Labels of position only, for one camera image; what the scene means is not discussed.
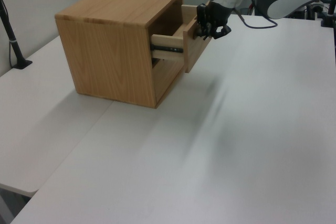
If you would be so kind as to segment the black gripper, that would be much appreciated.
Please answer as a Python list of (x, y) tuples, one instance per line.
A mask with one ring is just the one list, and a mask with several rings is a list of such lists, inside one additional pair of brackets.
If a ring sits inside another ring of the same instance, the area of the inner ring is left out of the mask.
[(228, 18), (232, 13), (231, 8), (227, 8), (216, 2), (200, 4), (197, 11), (197, 29), (196, 35), (206, 40), (211, 35), (214, 39), (222, 38), (228, 35), (232, 30), (227, 25)]

